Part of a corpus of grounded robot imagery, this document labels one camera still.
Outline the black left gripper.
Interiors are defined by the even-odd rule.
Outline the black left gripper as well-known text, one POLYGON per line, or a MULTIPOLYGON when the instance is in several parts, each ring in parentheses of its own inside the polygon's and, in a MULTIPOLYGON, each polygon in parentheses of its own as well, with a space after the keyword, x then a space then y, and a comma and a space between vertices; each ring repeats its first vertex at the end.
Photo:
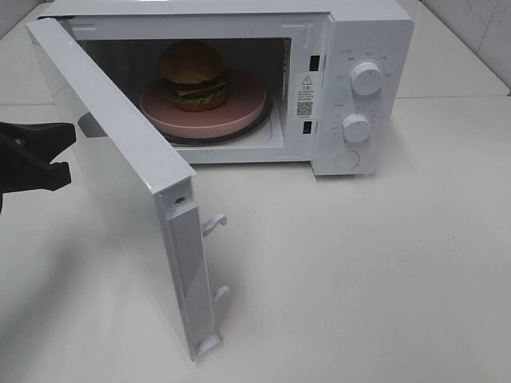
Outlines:
POLYGON ((1 207, 6 193, 39 189, 53 192, 70 184, 69 165, 52 161, 75 141, 71 123, 2 122, 1 207))

